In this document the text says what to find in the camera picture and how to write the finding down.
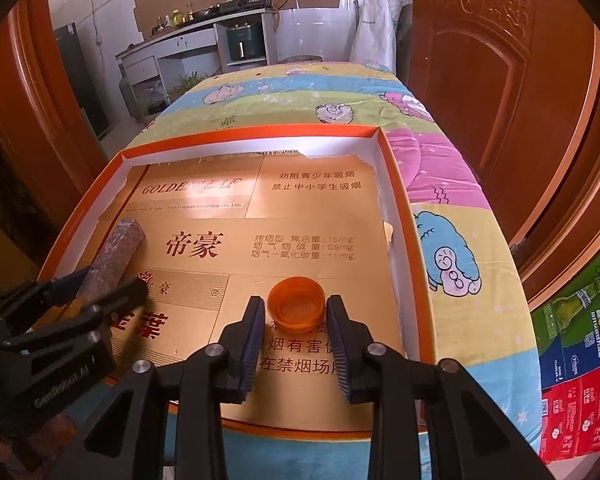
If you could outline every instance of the beer bottle image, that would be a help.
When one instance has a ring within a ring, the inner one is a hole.
[[[555,298],[552,301],[551,307],[560,334],[566,332],[571,320],[580,311],[586,310],[591,305],[593,298],[600,293],[600,266],[596,268],[596,271],[598,275],[588,285],[585,285],[566,298]]]

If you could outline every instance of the pink stripe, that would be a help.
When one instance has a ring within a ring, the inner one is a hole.
[[[444,135],[398,128],[388,132],[387,137],[413,203],[490,209],[474,174]]]

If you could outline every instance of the blue stripe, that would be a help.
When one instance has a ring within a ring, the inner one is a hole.
[[[269,77],[263,79],[251,79],[239,83],[230,83],[226,86],[243,86],[244,90],[231,99],[239,99],[258,94],[271,94],[276,92],[291,92],[295,90],[311,91],[333,91],[333,92],[355,92],[358,94],[380,95],[385,92],[400,92],[413,96],[398,80],[375,79],[358,76],[329,76],[320,74],[304,74],[284,77]],[[204,102],[206,96],[218,90],[221,86],[207,88],[205,90],[193,91],[184,94],[173,105],[168,107],[162,116],[198,108],[201,106],[213,106]]]
[[[538,452],[541,425],[540,368],[533,349],[468,368]],[[99,384],[68,410],[80,424],[109,391]],[[175,454],[176,416],[169,415],[165,456]],[[226,463],[231,480],[365,480],[368,442],[299,442],[224,431]],[[429,439],[420,436],[422,480],[431,479]]]

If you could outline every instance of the blue cartoon sheep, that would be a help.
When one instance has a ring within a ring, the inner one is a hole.
[[[482,286],[480,269],[464,238],[445,217],[423,211],[415,216],[431,290],[442,285],[457,298],[477,294]]]

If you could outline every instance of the black refrigerator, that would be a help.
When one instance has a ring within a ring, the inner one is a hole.
[[[62,64],[78,101],[78,106],[84,109],[91,127],[93,127],[98,138],[101,139],[107,133],[109,120],[102,109],[102,104],[100,104],[96,90],[93,87],[93,81],[87,70],[75,23],[56,28],[54,33],[60,49]]]

